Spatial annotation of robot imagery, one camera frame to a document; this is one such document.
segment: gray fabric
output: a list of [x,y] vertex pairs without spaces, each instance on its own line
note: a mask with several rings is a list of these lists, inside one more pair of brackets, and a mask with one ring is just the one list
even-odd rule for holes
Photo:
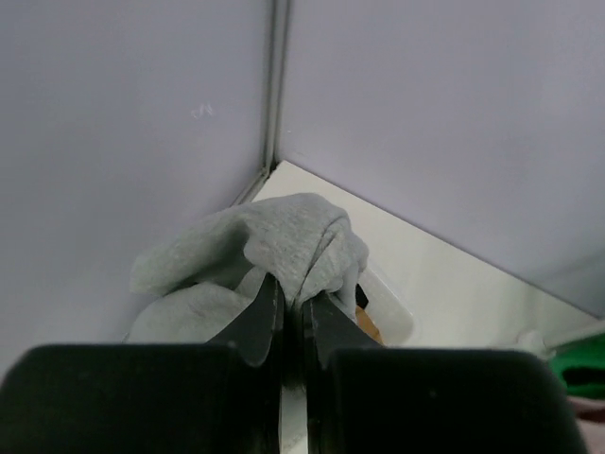
[[136,259],[130,289],[161,298],[127,341],[207,341],[251,302],[267,272],[280,282],[286,310],[327,290],[355,321],[354,288],[367,257],[346,212],[321,196],[229,208]]

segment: white wall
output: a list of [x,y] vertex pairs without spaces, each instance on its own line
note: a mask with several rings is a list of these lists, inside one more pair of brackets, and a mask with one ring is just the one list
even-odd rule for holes
[[293,2],[281,157],[605,314],[605,3]]
[[120,340],[147,301],[134,257],[250,182],[267,19],[265,0],[2,2],[0,375],[32,344]]

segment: gray towel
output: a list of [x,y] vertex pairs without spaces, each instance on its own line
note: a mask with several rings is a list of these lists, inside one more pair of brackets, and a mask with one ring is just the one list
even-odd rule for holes
[[141,312],[127,341],[207,341],[246,308],[267,272],[280,282],[286,310],[326,290],[355,321],[367,257],[347,213],[321,196],[229,208],[136,259],[130,289],[161,298]]

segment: green object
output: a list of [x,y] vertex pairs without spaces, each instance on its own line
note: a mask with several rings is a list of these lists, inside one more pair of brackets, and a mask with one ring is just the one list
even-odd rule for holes
[[550,360],[567,393],[605,399],[605,335],[574,342]]

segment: white container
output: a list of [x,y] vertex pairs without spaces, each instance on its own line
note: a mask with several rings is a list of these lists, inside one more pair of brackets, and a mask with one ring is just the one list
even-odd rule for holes
[[420,334],[418,320],[406,307],[400,291],[373,262],[359,276],[359,285],[368,297],[365,311],[380,331],[386,346],[400,347]]

